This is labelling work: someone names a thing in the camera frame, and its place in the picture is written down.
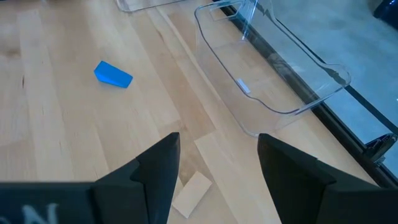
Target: gray floor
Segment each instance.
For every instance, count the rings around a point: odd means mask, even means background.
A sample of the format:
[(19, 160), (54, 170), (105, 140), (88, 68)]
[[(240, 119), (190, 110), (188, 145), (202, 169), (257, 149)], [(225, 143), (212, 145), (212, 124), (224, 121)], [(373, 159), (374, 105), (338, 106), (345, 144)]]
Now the gray floor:
[[(269, 1), (259, 2), (266, 6)], [(275, 0), (273, 5), (278, 20), (324, 61), (344, 65), (353, 77), (351, 86), (398, 125), (398, 30), (373, 17), (373, 10), (380, 2)], [(289, 58), (290, 65), (304, 66), (306, 72), (300, 75), (313, 77), (308, 71), (314, 70), (306, 69), (307, 62), (301, 61), (304, 57), (299, 50), (277, 36), (273, 27), (263, 20), (261, 16), (254, 18), (257, 31)], [(311, 85), (313, 81), (308, 78), (307, 82)], [(345, 90), (326, 103), (364, 143), (389, 133)], [(398, 144), (386, 154), (384, 164), (398, 176)]]

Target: clear plastic bin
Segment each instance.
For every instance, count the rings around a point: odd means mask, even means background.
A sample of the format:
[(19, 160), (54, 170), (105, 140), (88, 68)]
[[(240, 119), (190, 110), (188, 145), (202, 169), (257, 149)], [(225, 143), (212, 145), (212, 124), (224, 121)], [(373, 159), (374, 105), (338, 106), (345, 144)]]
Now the clear plastic bin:
[(123, 12), (135, 12), (141, 9), (161, 6), (184, 0), (116, 0), (118, 7)]
[(224, 0), (195, 11), (198, 63), (251, 136), (295, 121), (351, 81), (287, 30), (272, 2), (261, 2)]

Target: wooden table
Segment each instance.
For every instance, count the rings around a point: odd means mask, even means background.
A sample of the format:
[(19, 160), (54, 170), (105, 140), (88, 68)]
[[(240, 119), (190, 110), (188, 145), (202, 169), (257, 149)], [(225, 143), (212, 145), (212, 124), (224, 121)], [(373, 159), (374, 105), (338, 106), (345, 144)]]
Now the wooden table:
[[(213, 185), (170, 223), (280, 223), (256, 139), (193, 56), (201, 3), (125, 14), (112, 0), (0, 2), (0, 179), (96, 180), (179, 131), (178, 186), (196, 170)], [(99, 83), (100, 60), (134, 75), (131, 86)], [(312, 113), (272, 134), (373, 183)]]

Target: transparent container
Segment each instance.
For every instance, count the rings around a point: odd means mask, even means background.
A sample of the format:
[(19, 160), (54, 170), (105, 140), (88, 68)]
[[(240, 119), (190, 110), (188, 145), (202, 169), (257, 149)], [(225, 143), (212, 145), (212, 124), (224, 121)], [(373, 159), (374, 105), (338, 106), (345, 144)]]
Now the transparent container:
[(161, 6), (164, 4), (175, 3), (184, 0), (116, 0), (120, 11), (135, 12), (141, 9)]
[(274, 16), (272, 2), (224, 0), (200, 6), (196, 57), (243, 130), (273, 132), (349, 85)]

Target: wooden block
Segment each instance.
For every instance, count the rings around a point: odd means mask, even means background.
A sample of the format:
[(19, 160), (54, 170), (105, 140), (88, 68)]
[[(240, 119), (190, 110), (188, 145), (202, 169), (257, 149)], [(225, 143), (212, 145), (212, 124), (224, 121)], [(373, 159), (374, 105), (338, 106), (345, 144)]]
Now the wooden block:
[(122, 88), (127, 88), (132, 81), (131, 75), (104, 61), (95, 68), (94, 74), (99, 81)]
[(173, 207), (185, 218), (189, 218), (193, 209), (198, 205), (200, 199), (205, 195), (211, 184), (209, 179), (196, 171), (173, 201)]

